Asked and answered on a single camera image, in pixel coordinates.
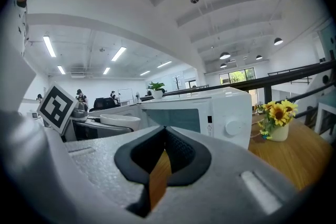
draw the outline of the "green leaves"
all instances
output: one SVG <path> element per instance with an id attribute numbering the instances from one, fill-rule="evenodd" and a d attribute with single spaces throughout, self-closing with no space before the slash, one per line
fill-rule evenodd
<path id="1" fill-rule="evenodd" d="M 152 81 L 151 84 L 148 85 L 147 89 L 154 90 L 154 91 L 159 91 L 159 90 L 161 90 L 161 87 L 163 87 L 163 86 L 164 86 L 163 83 L 153 83 L 153 81 Z"/>

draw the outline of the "wooden table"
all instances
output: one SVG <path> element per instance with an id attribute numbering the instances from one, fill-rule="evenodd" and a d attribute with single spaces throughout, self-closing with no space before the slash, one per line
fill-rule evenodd
<path id="1" fill-rule="evenodd" d="M 253 122 L 262 116 L 254 116 Z M 252 125 L 251 135 L 258 134 L 258 124 Z M 299 190 L 315 183 L 323 174 L 332 155 L 332 147 L 312 129 L 293 120 L 288 138 L 283 142 L 250 139 L 248 150 L 283 173 Z"/>

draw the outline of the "white sink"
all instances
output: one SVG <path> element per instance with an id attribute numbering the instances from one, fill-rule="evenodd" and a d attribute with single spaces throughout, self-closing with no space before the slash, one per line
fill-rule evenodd
<path id="1" fill-rule="evenodd" d="M 141 121 L 140 118 L 131 116 L 123 116 L 115 114 L 100 115 L 100 122 L 102 124 L 128 127 L 133 129 L 134 131 L 137 131 L 139 129 L 140 121 Z"/>

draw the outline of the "textured gray plastic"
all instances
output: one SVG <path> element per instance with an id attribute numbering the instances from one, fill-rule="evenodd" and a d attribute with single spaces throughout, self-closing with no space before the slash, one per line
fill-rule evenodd
<path id="1" fill-rule="evenodd" d="M 4 168 L 30 204 L 54 223 L 258 222 L 266 215 L 240 178 L 247 170 L 283 204 L 296 193 L 280 173 L 245 149 L 174 128 L 205 145 L 211 165 L 194 184 L 168 187 L 154 210 L 140 218 L 124 208 L 138 201 L 143 186 L 127 181 L 113 157 L 121 145 L 156 127 L 64 144 L 56 131 L 32 120 L 17 114 L 0 117 L 8 123 L 0 138 Z"/>

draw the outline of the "desk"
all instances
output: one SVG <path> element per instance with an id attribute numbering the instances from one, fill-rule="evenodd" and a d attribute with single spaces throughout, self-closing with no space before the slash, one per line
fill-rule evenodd
<path id="1" fill-rule="evenodd" d="M 315 132 L 319 134 L 322 127 L 323 110 L 336 114 L 336 91 L 321 96 L 317 102 L 319 103 L 319 109 L 317 112 Z"/>
<path id="2" fill-rule="evenodd" d="M 253 122 L 262 118 L 262 115 L 254 116 Z M 252 125 L 252 136 L 259 129 L 257 124 Z M 285 141 L 266 141 L 259 135 L 250 139 L 248 150 L 283 173 L 298 190 L 321 177 L 333 153 L 323 138 L 298 120 L 289 124 Z"/>

